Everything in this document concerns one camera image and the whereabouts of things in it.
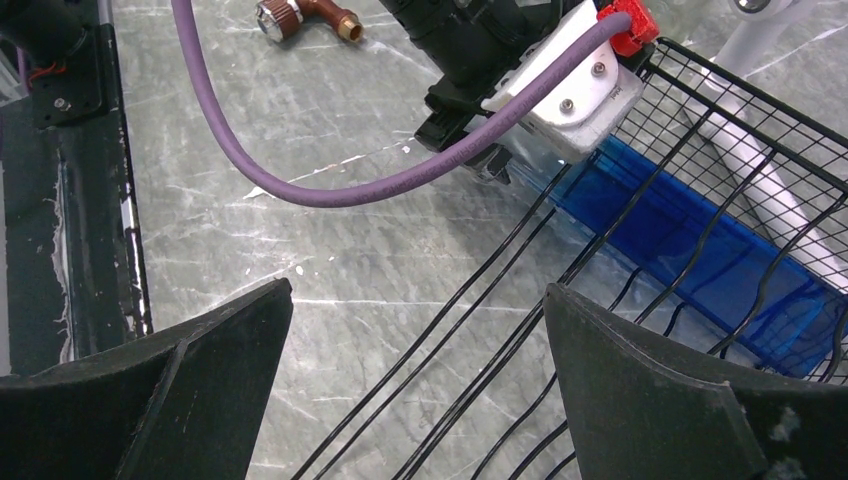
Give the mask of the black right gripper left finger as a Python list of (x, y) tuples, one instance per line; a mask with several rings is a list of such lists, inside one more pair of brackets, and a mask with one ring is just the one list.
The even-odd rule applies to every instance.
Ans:
[(242, 479), (293, 314), (276, 279), (219, 308), (1, 380), (5, 479)]

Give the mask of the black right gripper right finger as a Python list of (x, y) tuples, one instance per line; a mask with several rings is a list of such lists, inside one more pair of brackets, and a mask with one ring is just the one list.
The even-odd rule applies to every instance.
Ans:
[(543, 314), (585, 479), (843, 479), (847, 390), (698, 352), (558, 283)]

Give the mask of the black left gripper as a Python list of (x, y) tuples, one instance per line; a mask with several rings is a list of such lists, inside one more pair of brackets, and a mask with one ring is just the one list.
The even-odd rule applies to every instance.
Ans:
[(427, 150), (439, 153), (467, 135), (466, 127), (504, 75), (542, 41), (578, 1), (384, 0), (382, 6), (442, 77), (424, 102), (430, 115), (415, 132)]

